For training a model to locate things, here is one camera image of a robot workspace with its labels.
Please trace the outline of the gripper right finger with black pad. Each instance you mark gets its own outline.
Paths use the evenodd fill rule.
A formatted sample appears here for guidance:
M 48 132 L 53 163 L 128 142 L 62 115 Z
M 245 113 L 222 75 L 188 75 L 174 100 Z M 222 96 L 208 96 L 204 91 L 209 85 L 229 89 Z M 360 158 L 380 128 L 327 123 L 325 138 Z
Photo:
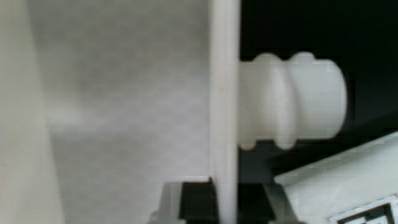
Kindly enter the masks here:
M 250 183 L 238 186 L 238 224 L 305 224 L 279 184 Z

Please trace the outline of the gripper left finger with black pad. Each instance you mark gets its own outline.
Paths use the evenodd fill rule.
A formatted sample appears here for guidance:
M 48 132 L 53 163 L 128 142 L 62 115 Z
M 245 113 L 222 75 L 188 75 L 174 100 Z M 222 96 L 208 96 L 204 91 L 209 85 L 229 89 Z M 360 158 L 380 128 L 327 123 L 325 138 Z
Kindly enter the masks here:
M 167 182 L 147 224 L 218 224 L 217 192 L 209 178 Z

